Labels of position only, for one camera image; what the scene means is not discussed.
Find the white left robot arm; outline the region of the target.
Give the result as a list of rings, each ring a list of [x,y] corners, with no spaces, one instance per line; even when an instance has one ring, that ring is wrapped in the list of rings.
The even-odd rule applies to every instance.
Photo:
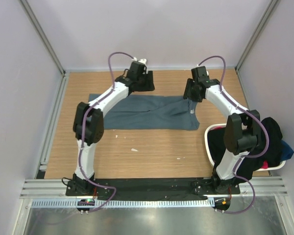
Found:
[[[135,59],[127,73],[117,77],[114,84],[98,98],[78,104],[73,122],[78,159],[73,177],[67,184],[67,196],[87,196],[96,187],[94,159],[97,143],[104,133],[105,115],[131,93],[154,90],[153,71],[147,70],[147,59]]]

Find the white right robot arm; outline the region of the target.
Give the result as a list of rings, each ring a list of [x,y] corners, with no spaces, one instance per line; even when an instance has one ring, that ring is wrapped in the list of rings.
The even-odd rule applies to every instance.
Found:
[[[223,143],[225,153],[214,168],[211,188],[215,193],[225,193],[234,182],[243,159],[261,141],[260,114],[249,111],[231,97],[216,79],[210,79],[205,66],[191,69],[192,78],[186,83],[184,99],[202,102],[207,99],[227,118]]]

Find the teal blue t-shirt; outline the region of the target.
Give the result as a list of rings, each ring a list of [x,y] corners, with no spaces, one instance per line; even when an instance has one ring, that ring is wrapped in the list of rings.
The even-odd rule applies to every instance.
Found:
[[[131,94],[105,115],[104,128],[193,131],[199,128],[196,105],[196,102],[182,96]]]

